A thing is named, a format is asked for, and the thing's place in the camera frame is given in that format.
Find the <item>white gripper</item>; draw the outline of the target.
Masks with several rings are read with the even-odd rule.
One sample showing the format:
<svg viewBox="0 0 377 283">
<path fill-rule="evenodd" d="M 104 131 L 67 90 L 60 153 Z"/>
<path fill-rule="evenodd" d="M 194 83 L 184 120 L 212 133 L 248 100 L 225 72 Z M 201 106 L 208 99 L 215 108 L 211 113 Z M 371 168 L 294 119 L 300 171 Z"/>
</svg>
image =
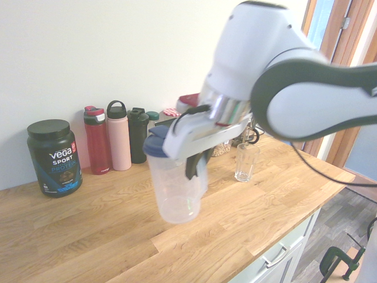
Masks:
<svg viewBox="0 0 377 283">
<path fill-rule="evenodd" d="M 202 175 L 213 155 L 214 147 L 239 136 L 247 126 L 251 114 L 241 122 L 220 127 L 209 119 L 207 113 L 186 115 L 174 122 L 163 143 L 164 153 L 173 160 L 186 160 L 186 177 Z"/>
</svg>

